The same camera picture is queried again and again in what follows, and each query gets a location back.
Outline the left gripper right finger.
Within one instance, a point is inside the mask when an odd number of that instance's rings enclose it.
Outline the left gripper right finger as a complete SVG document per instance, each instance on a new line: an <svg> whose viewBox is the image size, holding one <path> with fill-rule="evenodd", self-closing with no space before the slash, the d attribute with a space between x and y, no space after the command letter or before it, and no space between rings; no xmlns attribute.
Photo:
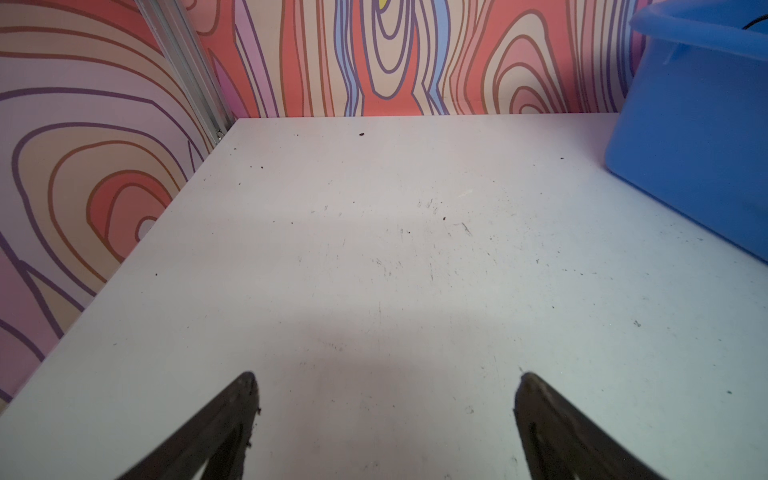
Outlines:
<svg viewBox="0 0 768 480"><path fill-rule="evenodd" d="M661 477L533 372L521 377L514 415L533 479Z"/></svg>

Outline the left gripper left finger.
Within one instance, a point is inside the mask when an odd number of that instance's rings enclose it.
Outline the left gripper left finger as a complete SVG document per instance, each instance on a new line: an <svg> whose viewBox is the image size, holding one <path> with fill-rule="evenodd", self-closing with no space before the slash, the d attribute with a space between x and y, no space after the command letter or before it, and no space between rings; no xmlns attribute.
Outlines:
<svg viewBox="0 0 768 480"><path fill-rule="evenodd" d="M121 477L241 479L259 414L257 379L246 371Z"/></svg>

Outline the blue plastic storage box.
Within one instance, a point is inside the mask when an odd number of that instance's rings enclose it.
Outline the blue plastic storage box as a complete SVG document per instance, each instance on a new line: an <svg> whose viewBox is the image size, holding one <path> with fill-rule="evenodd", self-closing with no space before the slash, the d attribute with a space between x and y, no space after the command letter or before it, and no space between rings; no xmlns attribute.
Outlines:
<svg viewBox="0 0 768 480"><path fill-rule="evenodd" d="M663 1L632 29L646 48L607 168L758 258L767 255L767 5Z"/></svg>

